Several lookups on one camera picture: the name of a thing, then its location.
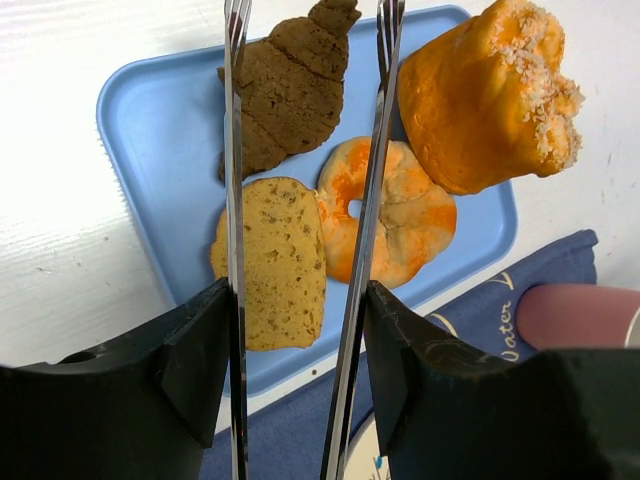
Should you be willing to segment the stainless steel tongs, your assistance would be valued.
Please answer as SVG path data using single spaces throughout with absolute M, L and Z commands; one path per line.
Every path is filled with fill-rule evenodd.
M 224 7 L 224 157 L 228 280 L 235 311 L 230 326 L 230 386 L 232 472 L 246 479 L 248 470 L 247 373 L 245 349 L 245 274 L 242 200 L 241 98 L 233 79 L 242 63 L 251 2 L 228 1 Z M 375 245 L 381 186 L 387 158 L 391 114 L 405 4 L 381 1 L 377 6 L 377 53 L 380 85 L 376 97 L 374 129 L 360 214 L 352 274 L 345 307 L 329 422 L 326 431 L 321 478 L 344 476 L 351 432 L 353 396 L 364 326 L 365 293 Z

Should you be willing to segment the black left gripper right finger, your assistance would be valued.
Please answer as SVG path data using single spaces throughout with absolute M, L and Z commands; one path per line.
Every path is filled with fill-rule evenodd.
M 367 288 L 379 448 L 395 479 L 635 479 L 639 353 L 487 354 Z

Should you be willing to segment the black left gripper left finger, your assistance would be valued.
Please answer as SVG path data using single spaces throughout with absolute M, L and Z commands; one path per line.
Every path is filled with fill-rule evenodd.
M 229 358 L 229 288 L 56 363 L 1 370 L 5 479 L 195 479 Z

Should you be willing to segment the brown chocolate croissant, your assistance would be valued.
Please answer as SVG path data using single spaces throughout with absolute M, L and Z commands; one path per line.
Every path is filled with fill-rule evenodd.
M 245 46 L 234 76 L 242 100 L 242 177 L 277 167 L 323 144 L 340 122 L 351 0 L 320 1 Z

